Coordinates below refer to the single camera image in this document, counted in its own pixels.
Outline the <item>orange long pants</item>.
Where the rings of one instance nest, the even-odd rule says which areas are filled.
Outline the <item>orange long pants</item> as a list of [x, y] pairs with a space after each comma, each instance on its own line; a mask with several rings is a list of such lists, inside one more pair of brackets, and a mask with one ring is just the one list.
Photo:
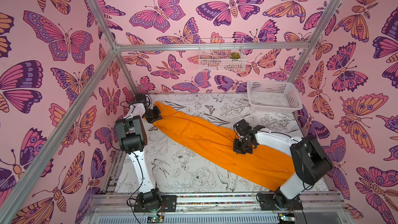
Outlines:
[[155, 102], [155, 106], [161, 111], [162, 119], [154, 122], [160, 131], [233, 174], [275, 191], [294, 173], [291, 157], [280, 151], [258, 146], [252, 154], [236, 154], [233, 151], [233, 130], [218, 127], [160, 102]]

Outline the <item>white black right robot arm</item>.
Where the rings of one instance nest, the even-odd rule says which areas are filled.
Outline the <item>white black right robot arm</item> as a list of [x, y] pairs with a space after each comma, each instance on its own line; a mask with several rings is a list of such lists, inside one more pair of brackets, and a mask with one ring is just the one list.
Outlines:
[[234, 124], [236, 138], [233, 151], [242, 155], [252, 154], [254, 149], [263, 145], [292, 158], [294, 173], [276, 189], [269, 200], [277, 209], [286, 210], [300, 203], [299, 195], [331, 172], [333, 163], [314, 136], [291, 137], [263, 129], [262, 125], [250, 126], [244, 119]]

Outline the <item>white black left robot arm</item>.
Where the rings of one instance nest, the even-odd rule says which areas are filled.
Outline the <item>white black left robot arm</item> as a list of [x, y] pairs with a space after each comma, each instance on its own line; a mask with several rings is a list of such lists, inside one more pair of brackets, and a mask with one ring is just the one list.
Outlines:
[[152, 107], [150, 96], [139, 93], [130, 103], [127, 114], [114, 125], [120, 150], [129, 157], [140, 183], [138, 189], [132, 193], [136, 195], [135, 204], [133, 205], [131, 200], [127, 201], [135, 210], [158, 212], [162, 208], [160, 190], [151, 169], [147, 167], [145, 148], [148, 139], [143, 124], [144, 120], [153, 123], [159, 119], [161, 119], [160, 110], [156, 106]]

